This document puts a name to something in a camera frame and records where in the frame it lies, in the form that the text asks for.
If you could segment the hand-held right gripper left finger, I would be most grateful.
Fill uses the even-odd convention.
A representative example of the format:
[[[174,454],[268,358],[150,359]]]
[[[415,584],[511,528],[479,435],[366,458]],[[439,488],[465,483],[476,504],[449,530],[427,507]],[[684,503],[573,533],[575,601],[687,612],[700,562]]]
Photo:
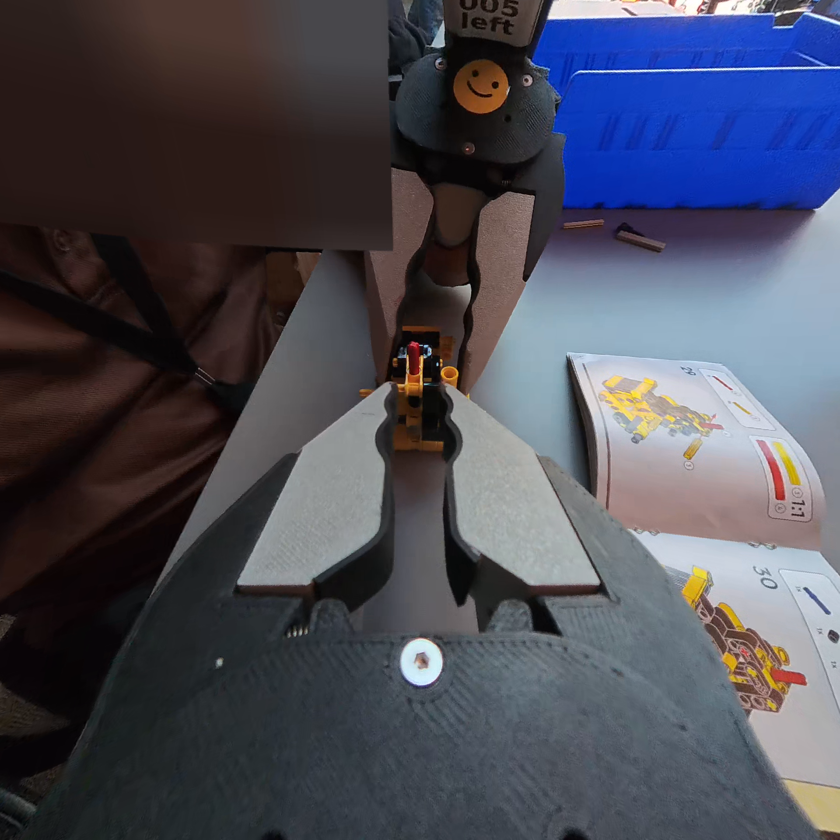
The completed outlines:
[[[303,446],[241,571],[249,594],[336,599],[353,612],[394,558],[394,384],[383,384]]]

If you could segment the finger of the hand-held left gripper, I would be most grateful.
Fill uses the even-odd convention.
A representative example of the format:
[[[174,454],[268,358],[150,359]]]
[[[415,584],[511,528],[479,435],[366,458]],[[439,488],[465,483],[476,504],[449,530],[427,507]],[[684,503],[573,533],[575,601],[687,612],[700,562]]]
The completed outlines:
[[[534,197],[508,192],[479,214],[467,274],[469,308],[459,356],[458,388],[478,382],[525,288]]]
[[[391,169],[392,249],[364,252],[365,300],[369,315],[375,381],[391,368],[394,340],[401,330],[400,307],[425,257],[434,199],[413,171]]]

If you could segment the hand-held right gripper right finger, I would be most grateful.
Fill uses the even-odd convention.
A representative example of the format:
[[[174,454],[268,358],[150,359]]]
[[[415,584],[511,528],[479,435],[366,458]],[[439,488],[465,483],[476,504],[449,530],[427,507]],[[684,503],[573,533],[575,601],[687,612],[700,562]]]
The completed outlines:
[[[444,387],[444,546],[458,605],[588,595],[601,579],[534,450]]]

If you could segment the yellow and black lego model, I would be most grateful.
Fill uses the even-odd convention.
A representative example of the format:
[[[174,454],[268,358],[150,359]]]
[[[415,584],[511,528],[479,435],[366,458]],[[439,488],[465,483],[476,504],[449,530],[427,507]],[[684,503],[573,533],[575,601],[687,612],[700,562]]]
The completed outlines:
[[[418,342],[423,350],[422,374],[406,372],[406,346]],[[455,339],[438,326],[409,325],[395,341],[385,369],[385,383],[393,384],[395,415],[387,450],[421,453],[426,460],[445,462],[445,385],[457,386],[459,368],[455,361]]]

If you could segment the lego instruction booklet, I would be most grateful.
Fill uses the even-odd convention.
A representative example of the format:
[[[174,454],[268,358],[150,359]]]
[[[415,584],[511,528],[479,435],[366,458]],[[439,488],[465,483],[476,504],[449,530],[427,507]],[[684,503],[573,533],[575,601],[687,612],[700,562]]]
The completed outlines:
[[[721,364],[568,363],[594,495],[665,567],[779,776],[838,838],[839,580],[811,460]]]

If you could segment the blue plastic bin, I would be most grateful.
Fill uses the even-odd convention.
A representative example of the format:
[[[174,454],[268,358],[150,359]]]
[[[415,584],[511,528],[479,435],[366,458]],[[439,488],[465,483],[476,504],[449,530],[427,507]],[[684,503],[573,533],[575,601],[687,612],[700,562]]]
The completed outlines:
[[[580,70],[556,128],[572,208],[816,209],[838,190],[837,68]]]
[[[839,24],[804,14],[551,19],[535,54],[552,78],[580,70],[838,67]]]

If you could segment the person's torso in brown shirt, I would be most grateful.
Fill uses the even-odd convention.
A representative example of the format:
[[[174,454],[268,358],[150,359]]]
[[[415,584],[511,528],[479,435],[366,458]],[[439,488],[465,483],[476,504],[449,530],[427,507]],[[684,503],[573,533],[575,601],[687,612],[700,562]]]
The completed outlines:
[[[2,224],[2,686],[75,725],[278,338],[276,248]]]

